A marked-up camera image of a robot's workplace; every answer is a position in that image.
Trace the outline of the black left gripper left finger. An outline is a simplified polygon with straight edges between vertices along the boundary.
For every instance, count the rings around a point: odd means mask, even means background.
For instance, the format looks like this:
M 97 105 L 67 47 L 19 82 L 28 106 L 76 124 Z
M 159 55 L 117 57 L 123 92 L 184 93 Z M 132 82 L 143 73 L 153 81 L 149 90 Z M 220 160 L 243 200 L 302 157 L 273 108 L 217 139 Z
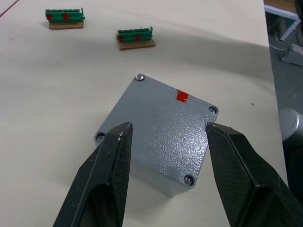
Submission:
M 121 227 L 129 184 L 133 124 L 106 133 L 80 166 L 55 227 Z

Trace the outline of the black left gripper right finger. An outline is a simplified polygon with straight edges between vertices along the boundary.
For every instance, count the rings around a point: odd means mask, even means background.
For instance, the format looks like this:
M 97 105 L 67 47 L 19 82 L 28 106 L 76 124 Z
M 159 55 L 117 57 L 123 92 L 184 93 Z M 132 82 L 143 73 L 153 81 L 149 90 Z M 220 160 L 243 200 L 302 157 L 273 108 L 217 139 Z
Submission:
M 205 126 L 215 183 L 232 227 L 301 227 L 303 208 L 277 171 L 231 127 Z

